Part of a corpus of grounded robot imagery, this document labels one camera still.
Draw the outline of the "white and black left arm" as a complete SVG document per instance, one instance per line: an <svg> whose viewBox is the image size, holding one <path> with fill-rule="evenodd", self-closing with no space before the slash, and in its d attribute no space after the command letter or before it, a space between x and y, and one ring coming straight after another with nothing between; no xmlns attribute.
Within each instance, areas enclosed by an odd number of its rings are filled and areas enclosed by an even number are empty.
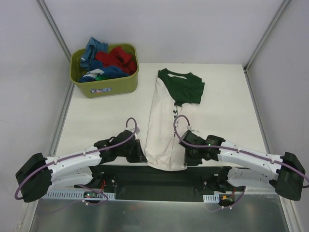
<svg viewBox="0 0 309 232"><path fill-rule="evenodd" d="M72 154L58 157L34 154L15 174L19 184L15 198L30 203L56 188L78 185L98 188L104 182L100 165L117 157L124 157L129 163L147 161L139 139L129 130Z"/></svg>

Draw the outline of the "white green-sleeved Charlie Brown shirt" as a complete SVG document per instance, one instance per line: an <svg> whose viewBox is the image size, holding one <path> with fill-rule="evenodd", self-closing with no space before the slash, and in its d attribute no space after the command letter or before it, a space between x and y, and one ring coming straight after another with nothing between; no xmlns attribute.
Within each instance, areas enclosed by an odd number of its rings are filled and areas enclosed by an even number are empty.
<svg viewBox="0 0 309 232"><path fill-rule="evenodd" d="M150 167L163 171L185 170L185 149L174 133L187 130L179 115L195 120L201 114L200 103L205 83L193 73L158 71L150 111L145 156Z"/></svg>

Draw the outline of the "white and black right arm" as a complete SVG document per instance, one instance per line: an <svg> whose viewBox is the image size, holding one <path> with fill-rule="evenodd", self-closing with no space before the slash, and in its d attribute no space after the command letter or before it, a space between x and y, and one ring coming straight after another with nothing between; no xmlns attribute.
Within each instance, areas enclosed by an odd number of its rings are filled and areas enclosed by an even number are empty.
<svg viewBox="0 0 309 232"><path fill-rule="evenodd" d="M233 144L222 137L206 139L187 130L179 144L185 148L185 162L197 166L203 160L232 163L223 167L207 185L214 191L226 192L232 187L258 187L274 190L278 195L299 201L304 188L305 169L293 153L283 156L255 152Z"/></svg>

